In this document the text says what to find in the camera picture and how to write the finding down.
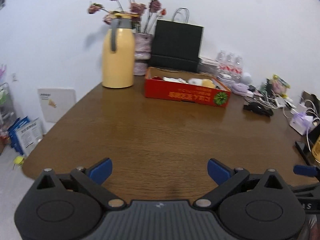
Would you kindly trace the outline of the white gift box purple ribbon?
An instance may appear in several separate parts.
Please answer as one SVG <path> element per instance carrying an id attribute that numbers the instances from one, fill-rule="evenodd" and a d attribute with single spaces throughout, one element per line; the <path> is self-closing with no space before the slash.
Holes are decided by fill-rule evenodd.
<path id="1" fill-rule="evenodd" d="M 314 129 L 313 116 L 304 113 L 296 113 L 290 121 L 290 127 L 293 128 L 298 134 L 306 135 Z"/>

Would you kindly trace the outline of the white poster board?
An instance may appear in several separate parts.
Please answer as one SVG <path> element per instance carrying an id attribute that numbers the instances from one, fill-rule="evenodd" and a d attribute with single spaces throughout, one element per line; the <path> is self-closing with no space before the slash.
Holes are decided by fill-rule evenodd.
<path id="1" fill-rule="evenodd" d="M 37 92 L 46 122 L 58 122 L 76 104 L 74 89 L 38 88 Z"/>

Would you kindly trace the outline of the blue white booklets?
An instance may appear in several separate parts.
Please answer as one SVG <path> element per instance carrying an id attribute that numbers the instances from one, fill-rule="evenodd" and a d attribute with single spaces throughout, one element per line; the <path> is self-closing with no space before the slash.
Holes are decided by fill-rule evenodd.
<path id="1" fill-rule="evenodd" d="M 28 116 L 17 118 L 8 128 L 12 147 L 22 156 L 28 157 L 43 139 L 42 121 L 30 120 Z"/>

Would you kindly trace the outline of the purple fluffy item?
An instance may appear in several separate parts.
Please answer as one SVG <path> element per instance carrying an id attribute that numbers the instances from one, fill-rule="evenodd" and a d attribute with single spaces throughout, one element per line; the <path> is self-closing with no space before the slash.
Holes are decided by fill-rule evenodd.
<path id="1" fill-rule="evenodd" d="M 249 86 L 243 83 L 234 83 L 231 86 L 231 91 L 236 94 L 243 97 L 247 96 L 247 92 L 249 90 Z"/>

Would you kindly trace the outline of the yellow plush toy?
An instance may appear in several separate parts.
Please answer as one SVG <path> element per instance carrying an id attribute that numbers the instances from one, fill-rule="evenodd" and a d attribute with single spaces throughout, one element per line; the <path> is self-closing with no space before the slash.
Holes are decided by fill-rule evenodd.
<path id="1" fill-rule="evenodd" d="M 211 88 L 211 89 L 216 88 L 216 85 L 210 79 L 202 79 L 201 86 L 206 88 Z"/>

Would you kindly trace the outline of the red cardboard box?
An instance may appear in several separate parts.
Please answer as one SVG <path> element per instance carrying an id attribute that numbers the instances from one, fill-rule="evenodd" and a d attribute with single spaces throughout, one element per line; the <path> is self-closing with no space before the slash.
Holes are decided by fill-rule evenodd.
<path id="1" fill-rule="evenodd" d="M 210 79 L 216 88 L 190 85 L 188 80 L 191 78 Z M 194 102 L 225 108 L 231 90 L 212 75 L 150 67 L 145 75 L 144 95 L 153 99 Z"/>

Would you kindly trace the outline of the white plush toy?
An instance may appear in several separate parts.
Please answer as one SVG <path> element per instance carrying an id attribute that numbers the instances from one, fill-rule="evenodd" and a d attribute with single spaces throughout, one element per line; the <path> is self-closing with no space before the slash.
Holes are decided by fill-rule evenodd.
<path id="1" fill-rule="evenodd" d="M 202 79 L 191 78 L 191 79 L 188 80 L 188 84 L 196 85 L 196 86 L 202 86 Z"/>

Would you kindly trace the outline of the water bottle pack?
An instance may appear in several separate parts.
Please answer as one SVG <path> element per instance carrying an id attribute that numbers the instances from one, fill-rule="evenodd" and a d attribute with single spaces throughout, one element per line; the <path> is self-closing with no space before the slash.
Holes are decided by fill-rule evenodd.
<path id="1" fill-rule="evenodd" d="M 235 56 L 233 53 L 227 54 L 224 50 L 221 50 L 216 61 L 219 63 L 217 68 L 217 76 L 224 80 L 233 80 L 235 83 L 239 83 L 243 72 L 243 59 L 241 56 Z"/>

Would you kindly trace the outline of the yellow thermos jug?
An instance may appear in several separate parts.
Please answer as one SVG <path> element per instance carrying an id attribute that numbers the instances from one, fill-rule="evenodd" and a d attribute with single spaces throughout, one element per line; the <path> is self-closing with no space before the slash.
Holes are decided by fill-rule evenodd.
<path id="1" fill-rule="evenodd" d="M 102 85 L 106 88 L 127 88 L 133 85 L 135 37 L 131 15 L 117 13 L 103 43 Z"/>

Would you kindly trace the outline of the black paper shopping bag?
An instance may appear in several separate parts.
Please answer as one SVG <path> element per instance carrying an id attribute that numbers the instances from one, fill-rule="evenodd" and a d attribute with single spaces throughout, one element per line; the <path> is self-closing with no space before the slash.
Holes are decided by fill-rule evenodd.
<path id="1" fill-rule="evenodd" d="M 151 44 L 150 67 L 197 72 L 203 27 L 158 20 Z"/>

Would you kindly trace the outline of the pink patterned vase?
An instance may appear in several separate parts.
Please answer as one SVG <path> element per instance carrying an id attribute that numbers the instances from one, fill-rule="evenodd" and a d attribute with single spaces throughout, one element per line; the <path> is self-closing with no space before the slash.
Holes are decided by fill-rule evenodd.
<path id="1" fill-rule="evenodd" d="M 134 75 L 144 76 L 151 57 L 151 44 L 153 36 L 145 33 L 134 33 L 135 37 L 135 65 Z"/>

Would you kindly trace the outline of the dried pink flower bouquet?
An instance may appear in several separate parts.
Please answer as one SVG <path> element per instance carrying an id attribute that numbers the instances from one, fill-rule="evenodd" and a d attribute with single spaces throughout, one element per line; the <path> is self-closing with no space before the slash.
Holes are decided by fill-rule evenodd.
<path id="1" fill-rule="evenodd" d="M 139 3 L 136 0 L 107 0 L 116 2 L 118 7 L 115 10 L 108 10 L 100 3 L 91 3 L 87 9 L 90 15 L 97 12 L 105 12 L 103 22 L 107 25 L 111 24 L 111 20 L 126 15 L 130 17 L 132 29 L 137 33 L 148 33 L 157 20 L 167 14 L 167 10 L 163 7 L 159 0 L 150 0 L 148 4 Z"/>

